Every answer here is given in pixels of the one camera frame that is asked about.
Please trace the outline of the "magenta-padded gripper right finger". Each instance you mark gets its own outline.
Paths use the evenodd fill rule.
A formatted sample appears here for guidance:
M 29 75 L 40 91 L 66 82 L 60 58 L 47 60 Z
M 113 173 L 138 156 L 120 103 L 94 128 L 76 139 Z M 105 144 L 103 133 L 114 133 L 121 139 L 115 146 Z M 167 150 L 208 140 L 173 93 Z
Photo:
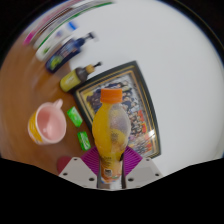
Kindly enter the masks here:
M 162 177 L 162 173 L 150 157 L 143 158 L 132 148 L 126 148 L 123 154 L 123 189 L 140 188 Z

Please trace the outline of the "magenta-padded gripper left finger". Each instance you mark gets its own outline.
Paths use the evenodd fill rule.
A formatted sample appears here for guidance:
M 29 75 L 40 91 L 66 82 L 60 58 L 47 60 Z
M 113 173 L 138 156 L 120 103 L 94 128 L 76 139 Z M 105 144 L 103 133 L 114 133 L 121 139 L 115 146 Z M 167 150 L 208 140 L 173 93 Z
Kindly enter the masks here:
M 58 159 L 59 176 L 84 188 L 97 188 L 99 171 L 100 160 L 95 147 L 81 157 L 62 156 Z

